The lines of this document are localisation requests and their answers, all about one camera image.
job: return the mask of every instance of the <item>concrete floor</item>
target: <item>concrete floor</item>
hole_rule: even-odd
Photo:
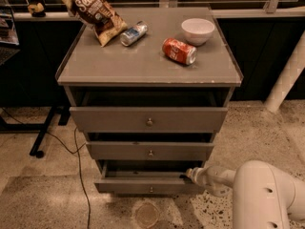
[[[48,109],[7,109],[22,122],[41,122]],[[14,123],[5,113],[7,122]],[[75,151],[74,128],[58,126],[49,132]],[[80,179],[77,155],[71,155],[53,136],[40,149],[45,156],[29,156],[36,133],[0,135],[0,228],[87,228],[88,204]],[[77,133],[79,145],[84,137]],[[99,194],[100,178],[86,148],[81,152],[82,174],[91,203],[91,228],[232,228],[232,193],[225,198],[202,195],[122,197]],[[231,102],[215,140],[209,165],[236,169],[247,160],[269,162],[305,180],[305,101],[285,101],[276,114],[263,103]],[[305,224],[291,222],[291,228]]]

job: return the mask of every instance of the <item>closed drawer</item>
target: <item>closed drawer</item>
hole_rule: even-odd
[[[90,142],[88,150],[93,159],[127,160],[206,160],[212,143],[179,142]]]
[[[80,131],[98,132],[218,132],[227,108],[71,107]]]
[[[202,194],[204,189],[184,176],[188,168],[200,165],[198,162],[172,161],[158,164],[125,161],[105,162],[102,179],[95,183],[100,193],[115,194]]]

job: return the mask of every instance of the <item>brown chip bag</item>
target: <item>brown chip bag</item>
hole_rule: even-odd
[[[102,47],[127,28],[125,21],[106,0],[62,1],[75,17],[93,27]]]

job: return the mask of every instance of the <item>white bowl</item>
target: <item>white bowl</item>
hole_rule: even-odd
[[[181,24],[187,42],[193,46],[200,46],[208,41],[215,30],[215,25],[206,19],[187,19]]]

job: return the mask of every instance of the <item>black cable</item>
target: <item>black cable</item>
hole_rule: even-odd
[[[1,109],[2,109],[10,118],[12,118],[13,120],[17,121],[17,122],[20,123],[20,124],[26,125],[25,123],[21,122],[20,120],[14,118],[14,117],[13,117],[10,113],[8,113],[4,108],[1,108]],[[76,130],[77,130],[77,127],[74,129],[74,142],[75,142],[75,146],[76,146],[76,151],[75,151],[75,152],[71,151],[71,150],[66,146],[66,144],[65,144],[60,138],[58,138],[56,135],[53,135],[53,134],[49,133],[48,131],[46,131],[46,133],[49,134],[49,135],[51,135],[51,136],[53,136],[54,138],[56,138],[70,154],[75,155],[75,154],[77,153],[77,156],[78,156],[78,168],[79,168],[79,178],[80,178],[80,182],[81,182],[81,185],[82,185],[82,188],[83,188],[83,191],[84,191],[84,194],[85,194],[85,196],[86,196],[87,203],[88,203],[88,221],[87,221],[87,228],[89,229],[89,228],[90,228],[90,218],[91,218],[92,209],[91,209],[90,201],[89,201],[89,198],[88,198],[88,195],[87,195],[87,192],[86,192],[86,189],[85,189],[84,181],[83,181],[82,166],[81,166],[81,158],[80,158],[80,154],[79,154],[79,151],[85,146],[86,143],[83,143],[80,147],[78,147],[77,138],[76,138]]]
[[[79,154],[80,148],[78,148],[77,141],[76,141],[76,130],[77,130],[77,127],[74,129],[74,140],[75,140],[76,152],[77,152],[77,155],[78,155],[78,165],[79,165],[79,177],[80,177],[80,182],[81,182],[81,184],[82,184],[83,191],[84,191],[84,194],[85,194],[85,196],[86,196],[87,203],[88,203],[88,221],[87,221],[87,228],[89,229],[89,228],[90,228],[90,218],[91,218],[92,209],[91,209],[90,201],[89,201],[89,198],[88,198],[88,195],[87,195],[87,192],[86,192],[86,188],[85,188],[85,185],[84,185],[83,177],[82,177],[81,158],[80,158],[80,154]]]

